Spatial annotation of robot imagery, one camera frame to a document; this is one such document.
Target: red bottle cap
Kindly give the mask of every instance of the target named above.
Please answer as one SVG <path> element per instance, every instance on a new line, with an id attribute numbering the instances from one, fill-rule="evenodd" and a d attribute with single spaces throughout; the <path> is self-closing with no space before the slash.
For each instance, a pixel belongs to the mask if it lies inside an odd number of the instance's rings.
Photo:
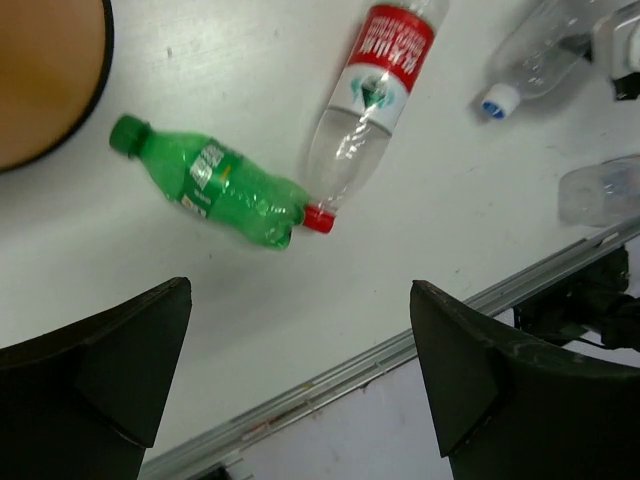
<path id="1" fill-rule="evenodd" d="M 304 209 L 304 226 L 316 232 L 327 234 L 333 228 L 336 216 L 326 210 L 320 210 L 313 205 L 307 205 Z"/>

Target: bottle label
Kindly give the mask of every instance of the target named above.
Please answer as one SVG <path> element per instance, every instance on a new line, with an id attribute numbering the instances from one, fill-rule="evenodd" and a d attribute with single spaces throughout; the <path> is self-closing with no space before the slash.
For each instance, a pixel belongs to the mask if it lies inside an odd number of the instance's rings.
<path id="1" fill-rule="evenodd" d="M 244 157 L 211 139 L 191 162 L 187 163 L 180 203 L 205 218 L 229 185 L 229 177 Z"/>
<path id="2" fill-rule="evenodd" d="M 408 10 L 373 7 L 329 106 L 392 133 L 434 39 L 433 29 Z"/>

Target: green bottle cap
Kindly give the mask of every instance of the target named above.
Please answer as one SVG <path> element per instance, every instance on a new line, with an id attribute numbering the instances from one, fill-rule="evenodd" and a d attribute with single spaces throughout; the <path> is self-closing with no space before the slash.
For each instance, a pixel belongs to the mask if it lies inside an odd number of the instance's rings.
<path id="1" fill-rule="evenodd" d="M 150 131 L 148 123 L 131 115 L 123 115 L 111 130 L 109 145 L 123 155 L 135 157 Z"/>

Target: white table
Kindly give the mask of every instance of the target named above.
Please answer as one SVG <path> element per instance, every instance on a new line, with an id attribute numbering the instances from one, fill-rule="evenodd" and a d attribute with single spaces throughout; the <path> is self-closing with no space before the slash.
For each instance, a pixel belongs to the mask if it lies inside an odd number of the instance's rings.
<path id="1" fill-rule="evenodd" d="M 407 330 L 413 279 L 468 298 L 591 234 L 558 222 L 559 177 L 640 151 L 640 105 L 614 104 L 597 75 L 557 105 L 479 122 L 469 105 L 524 2 L 454 1 L 380 170 L 334 232 L 260 250 L 165 202 L 109 150 L 110 128 L 128 111 L 211 132 L 296 177 L 364 2 L 113 3 L 97 110 L 48 159 L 0 176 L 0 346 L 189 277 L 191 323 L 147 458 Z"/>

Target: white floor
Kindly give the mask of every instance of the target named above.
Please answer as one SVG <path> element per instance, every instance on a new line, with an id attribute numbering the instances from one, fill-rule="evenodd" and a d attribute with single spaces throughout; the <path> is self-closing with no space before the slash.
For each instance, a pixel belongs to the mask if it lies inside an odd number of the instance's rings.
<path id="1" fill-rule="evenodd" d="M 640 239 L 627 246 L 640 295 Z M 511 321 L 507 313 L 500 320 Z M 590 338 L 598 341 L 596 335 Z M 568 348 L 640 367 L 640 354 L 574 343 Z M 244 452 L 256 480 L 451 480 L 438 453 L 420 365 L 414 360 Z"/>

